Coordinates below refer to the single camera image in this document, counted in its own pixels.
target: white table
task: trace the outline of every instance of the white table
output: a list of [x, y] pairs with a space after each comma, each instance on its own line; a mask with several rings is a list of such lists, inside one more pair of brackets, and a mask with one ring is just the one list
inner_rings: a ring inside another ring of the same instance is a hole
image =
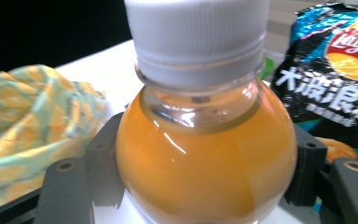
[[[75, 81], [87, 81], [99, 91], [105, 91], [110, 102], [108, 116], [124, 111], [143, 83], [134, 72], [136, 59], [132, 41], [92, 54], [83, 59], [57, 67], [57, 70]], [[131, 196], [125, 193], [119, 208], [94, 207], [95, 223], [145, 224], [150, 223], [134, 206]], [[308, 207], [300, 208], [284, 202], [260, 223], [263, 224], [319, 224], [318, 215]]]

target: yellow and green package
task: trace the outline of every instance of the yellow and green package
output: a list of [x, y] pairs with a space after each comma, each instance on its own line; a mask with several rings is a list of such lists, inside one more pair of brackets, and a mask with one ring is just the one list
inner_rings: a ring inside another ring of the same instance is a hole
[[0, 72], [0, 206], [41, 187], [55, 161], [80, 157], [107, 101], [44, 65]]

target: lay's logo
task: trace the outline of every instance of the lay's logo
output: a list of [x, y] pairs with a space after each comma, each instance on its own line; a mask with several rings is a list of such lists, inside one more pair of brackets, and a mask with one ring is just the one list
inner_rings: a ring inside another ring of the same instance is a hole
[[358, 80], [358, 22], [333, 36], [325, 56], [342, 76]]

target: dark background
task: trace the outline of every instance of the dark background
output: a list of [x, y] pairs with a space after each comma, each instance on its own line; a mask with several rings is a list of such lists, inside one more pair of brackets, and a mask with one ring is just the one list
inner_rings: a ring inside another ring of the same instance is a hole
[[56, 67], [128, 39], [124, 0], [0, 0], [0, 71]]

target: bottle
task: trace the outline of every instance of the bottle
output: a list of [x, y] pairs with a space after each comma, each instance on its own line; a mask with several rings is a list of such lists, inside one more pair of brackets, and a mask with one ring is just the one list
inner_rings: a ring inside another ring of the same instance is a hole
[[293, 124], [257, 76], [267, 0], [126, 0], [145, 86], [117, 132], [117, 167], [155, 223], [256, 223], [296, 166]]

